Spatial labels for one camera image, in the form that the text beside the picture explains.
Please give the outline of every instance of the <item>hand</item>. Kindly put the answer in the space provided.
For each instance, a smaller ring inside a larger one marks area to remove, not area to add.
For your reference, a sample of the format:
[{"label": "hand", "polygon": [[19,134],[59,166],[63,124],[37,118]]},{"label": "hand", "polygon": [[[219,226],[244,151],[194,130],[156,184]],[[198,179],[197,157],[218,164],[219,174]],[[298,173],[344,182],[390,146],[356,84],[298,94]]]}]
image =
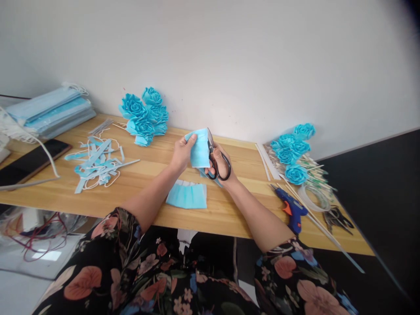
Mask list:
[{"label": "hand", "polygon": [[172,156],[170,165],[177,171],[183,172],[187,169],[191,156],[191,148],[196,143],[196,140],[197,135],[194,133],[188,142],[185,140],[184,136],[175,142],[174,155]]},{"label": "hand", "polygon": [[[231,157],[229,156],[229,154],[226,153],[226,151],[222,148],[222,146],[218,143],[214,143],[214,151],[211,154],[212,159],[214,159],[217,163],[217,167],[219,170],[219,174],[220,177],[225,178],[228,175],[228,166],[226,164],[226,161],[223,159],[222,157],[222,153],[227,157],[227,159],[229,160],[229,162],[231,162]],[[210,168],[206,168],[205,169],[205,173],[208,174],[209,172],[211,174],[215,174],[216,173],[216,169],[214,167],[213,161],[210,160]],[[236,174],[233,171],[233,168],[231,167],[231,175],[229,176],[229,178],[226,181],[221,181],[220,183],[223,186],[229,185],[235,181],[237,181],[238,178],[236,177]]]}]

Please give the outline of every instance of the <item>hot glue gun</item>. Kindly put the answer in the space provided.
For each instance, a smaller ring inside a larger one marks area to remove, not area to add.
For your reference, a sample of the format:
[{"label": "hot glue gun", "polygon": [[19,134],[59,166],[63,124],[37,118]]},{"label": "hot glue gun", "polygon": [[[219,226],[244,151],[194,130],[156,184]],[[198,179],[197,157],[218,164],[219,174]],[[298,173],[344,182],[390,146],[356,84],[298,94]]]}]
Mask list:
[{"label": "hot glue gun", "polygon": [[302,231],[301,216],[308,214],[308,210],[300,204],[295,198],[289,195],[287,192],[272,185],[276,195],[286,204],[283,209],[289,215],[289,224],[287,225],[295,234],[299,234]]}]

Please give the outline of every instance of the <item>scissors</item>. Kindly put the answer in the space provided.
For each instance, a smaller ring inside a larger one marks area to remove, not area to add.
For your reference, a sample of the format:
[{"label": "scissors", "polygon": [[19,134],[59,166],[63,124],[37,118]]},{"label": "scissors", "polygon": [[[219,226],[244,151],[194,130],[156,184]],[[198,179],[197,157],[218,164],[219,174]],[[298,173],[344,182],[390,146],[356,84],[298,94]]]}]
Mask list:
[{"label": "scissors", "polygon": [[216,162],[216,160],[214,160],[211,157],[211,154],[214,151],[214,141],[213,141],[213,136],[211,135],[210,129],[208,129],[208,128],[207,128],[207,135],[208,135],[207,144],[209,145],[209,151],[210,151],[209,160],[212,161],[214,169],[215,169],[216,172],[214,173],[214,177],[211,177],[210,171],[206,175],[207,175],[208,178],[210,178],[212,180],[215,180],[216,178],[219,178],[221,181],[225,181],[231,175],[231,163],[229,162],[229,159],[226,157],[226,155],[224,155],[223,152],[220,152],[220,153],[222,153],[222,157],[227,164],[227,175],[226,175],[225,178],[221,177],[220,174],[219,174],[219,168],[217,167],[217,162]]},{"label": "scissors", "polygon": [[351,235],[353,233],[349,230],[349,228],[354,228],[353,224],[347,220],[340,212],[337,206],[332,206],[330,211],[324,212],[324,220],[327,223],[327,227],[329,232],[333,233],[333,225],[343,228]]}]

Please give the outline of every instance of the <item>wooden table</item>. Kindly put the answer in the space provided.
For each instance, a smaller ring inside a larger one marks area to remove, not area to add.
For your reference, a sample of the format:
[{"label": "wooden table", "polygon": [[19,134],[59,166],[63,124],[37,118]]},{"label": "wooden table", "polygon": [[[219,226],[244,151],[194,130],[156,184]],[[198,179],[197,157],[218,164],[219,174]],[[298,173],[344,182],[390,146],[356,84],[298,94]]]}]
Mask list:
[{"label": "wooden table", "polygon": [[[57,139],[73,145],[70,153],[79,151],[78,142],[86,143],[88,132],[108,117],[117,122],[126,122],[120,117],[98,115],[58,136]],[[188,132],[169,128],[165,136],[155,137],[149,147],[140,147],[134,144],[133,136],[111,125],[110,130],[102,134],[102,138],[117,139],[124,149],[126,162],[141,159],[140,162],[121,168],[120,178],[111,187],[97,186],[91,190],[84,190],[81,194],[74,194],[79,182],[79,176],[74,172],[74,167],[80,162],[66,161],[61,157],[56,161],[61,175],[60,180],[12,192],[0,192],[0,203],[104,217],[125,199],[147,186],[168,165],[172,157],[173,143]],[[261,157],[254,143],[218,136],[214,136],[214,140],[223,145],[230,154],[232,167],[239,180],[264,206],[287,222],[287,215],[282,211],[284,204],[268,184]],[[12,141],[9,145],[12,154],[1,166],[11,163],[35,147],[36,145]],[[52,177],[54,177],[52,168],[48,166],[30,181]],[[201,178],[198,170],[193,168],[188,168],[180,179],[207,185],[207,209],[187,210],[163,204],[155,220],[156,225],[243,238],[252,237],[243,216],[224,189],[210,179]],[[283,189],[287,190],[284,182],[279,183]],[[324,222],[320,213],[317,213],[317,217]],[[354,236],[337,227],[333,228],[333,233],[346,251],[374,255],[357,229],[353,230]],[[335,245],[306,217],[302,218],[300,239],[310,247],[337,250]]]}]

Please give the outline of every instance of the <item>blue surgical mask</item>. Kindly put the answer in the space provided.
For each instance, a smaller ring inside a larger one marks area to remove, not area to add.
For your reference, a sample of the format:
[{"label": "blue surgical mask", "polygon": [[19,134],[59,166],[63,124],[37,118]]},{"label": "blue surgical mask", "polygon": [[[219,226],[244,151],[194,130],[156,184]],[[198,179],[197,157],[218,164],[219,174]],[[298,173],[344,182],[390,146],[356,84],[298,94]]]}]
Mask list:
[{"label": "blue surgical mask", "polygon": [[207,186],[177,180],[166,198],[166,203],[184,209],[206,209]]},{"label": "blue surgical mask", "polygon": [[[80,152],[70,153],[65,156],[65,160],[76,160],[83,162],[82,164],[75,167],[74,171],[80,176],[79,184],[76,187],[74,193],[81,193],[83,189],[91,189],[97,185],[104,185],[109,187],[118,178],[120,167],[136,163],[140,160],[134,160],[131,162],[124,163],[123,148],[115,139],[101,139],[95,136],[89,136],[88,142],[82,144],[81,148],[87,148]],[[117,142],[118,149],[112,148],[112,140]],[[117,158],[111,158],[111,153],[120,151],[121,160]],[[90,180],[96,180],[92,186],[88,186]]]},{"label": "blue surgical mask", "polygon": [[[208,178],[207,175],[206,175],[206,171],[205,171],[204,168],[199,168],[198,170],[200,171],[200,177]],[[213,180],[213,182],[215,182],[216,184],[218,184],[220,187],[223,187],[223,185],[220,184],[220,181],[219,181],[219,179],[217,177],[216,177],[216,179]]]},{"label": "blue surgical mask", "polygon": [[208,144],[208,134],[207,128],[199,129],[189,134],[185,135],[185,140],[189,140],[190,137],[195,133],[197,135],[197,140],[194,146],[191,149],[191,165],[194,168],[209,168],[209,144]]},{"label": "blue surgical mask", "polygon": [[37,119],[30,122],[26,122],[25,127],[33,128],[38,134],[42,134],[45,130],[62,125],[69,118],[81,117],[84,115],[84,111],[91,109],[90,101],[78,97],[74,100],[61,105]]},{"label": "blue surgical mask", "polygon": [[60,87],[36,98],[11,105],[7,107],[6,110],[10,116],[17,120],[18,123],[24,125],[26,122],[31,122],[39,116],[79,97],[80,95],[80,92],[73,88]]},{"label": "blue surgical mask", "polygon": [[88,121],[95,116],[96,112],[93,108],[88,108],[83,112],[80,112],[76,117],[72,116],[66,119],[66,121],[63,121],[59,126],[48,128],[41,134],[41,136],[46,139],[55,138],[56,136],[84,123],[85,121]]}]

